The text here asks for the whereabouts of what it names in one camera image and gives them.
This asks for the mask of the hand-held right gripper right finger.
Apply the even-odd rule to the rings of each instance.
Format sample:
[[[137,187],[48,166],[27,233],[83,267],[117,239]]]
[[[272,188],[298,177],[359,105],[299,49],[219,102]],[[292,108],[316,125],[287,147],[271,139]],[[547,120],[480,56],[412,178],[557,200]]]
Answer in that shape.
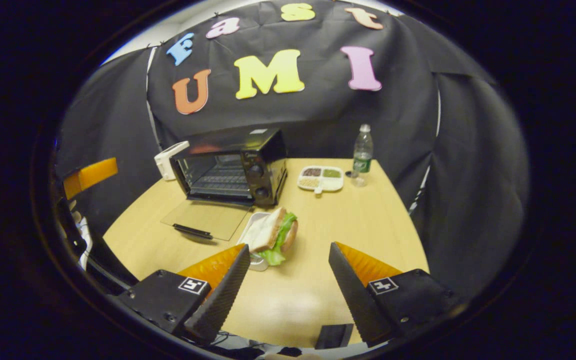
[[[331,244],[328,262],[370,347],[420,337],[465,308],[462,296],[423,269],[401,271],[340,242]]]

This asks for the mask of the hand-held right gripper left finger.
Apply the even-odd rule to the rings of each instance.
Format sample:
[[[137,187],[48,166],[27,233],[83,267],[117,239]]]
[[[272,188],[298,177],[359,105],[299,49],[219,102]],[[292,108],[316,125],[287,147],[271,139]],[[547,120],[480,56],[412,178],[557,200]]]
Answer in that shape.
[[[178,273],[158,269],[118,300],[160,330],[210,344],[233,307],[249,265],[249,246],[237,244]]]

